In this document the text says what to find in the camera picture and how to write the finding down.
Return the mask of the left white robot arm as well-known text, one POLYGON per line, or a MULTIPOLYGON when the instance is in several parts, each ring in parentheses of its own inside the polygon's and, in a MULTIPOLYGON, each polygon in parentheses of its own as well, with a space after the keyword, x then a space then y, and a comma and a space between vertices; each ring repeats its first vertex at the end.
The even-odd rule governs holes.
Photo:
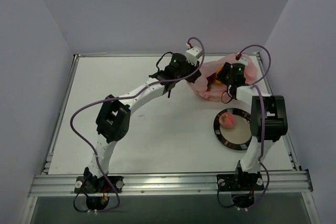
POLYGON ((202 50, 194 47, 184 54, 173 53, 169 64, 164 70, 159 70, 149 76, 149 79, 138 88, 122 96, 121 101, 104 102, 96 119, 97 144, 96 152, 88 167, 85 168, 84 178, 87 186, 94 192, 105 188, 109 162, 116 143, 124 138, 129 130, 131 115, 149 101, 170 95, 171 90, 182 77, 194 83, 201 76, 199 58, 202 50))

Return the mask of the pink fake peach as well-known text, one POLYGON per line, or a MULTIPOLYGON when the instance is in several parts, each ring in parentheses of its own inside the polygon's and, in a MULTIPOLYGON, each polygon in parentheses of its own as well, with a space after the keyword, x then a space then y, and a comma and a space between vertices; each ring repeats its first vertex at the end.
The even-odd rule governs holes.
POLYGON ((225 112, 221 114, 218 120, 220 125, 225 129, 231 130, 235 128, 236 119, 234 115, 230 112, 225 112))

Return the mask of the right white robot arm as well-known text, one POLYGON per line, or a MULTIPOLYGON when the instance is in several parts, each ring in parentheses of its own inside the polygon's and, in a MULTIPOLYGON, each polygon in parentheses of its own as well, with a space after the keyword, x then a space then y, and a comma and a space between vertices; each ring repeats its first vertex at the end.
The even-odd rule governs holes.
POLYGON ((287 134, 288 123, 284 97, 261 92, 258 85, 247 85, 243 63, 225 63, 216 74, 216 80, 227 87, 232 99, 250 105, 251 141, 243 158, 238 162, 233 182, 244 189, 262 182, 260 171, 263 161, 274 145, 287 134))

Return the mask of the pink plastic bag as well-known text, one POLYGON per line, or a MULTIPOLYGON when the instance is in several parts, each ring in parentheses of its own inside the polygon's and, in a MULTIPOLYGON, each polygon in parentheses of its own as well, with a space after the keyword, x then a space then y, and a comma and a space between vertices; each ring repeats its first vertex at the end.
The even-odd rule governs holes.
MULTIPOLYGON (((226 86, 220 84, 218 81, 215 81, 214 74, 217 74, 217 71, 226 63, 233 64, 236 62, 235 54, 230 54, 224 57, 206 57, 208 61, 204 62, 200 67, 199 71, 201 76, 194 82, 187 82, 189 87, 194 91, 194 93, 209 101, 221 102, 223 100, 229 100, 226 91, 226 86)), ((253 63, 252 57, 247 54, 243 54, 248 60, 248 65, 244 70, 244 77, 246 78, 247 84, 252 84, 257 80, 259 70, 257 66, 253 63)))

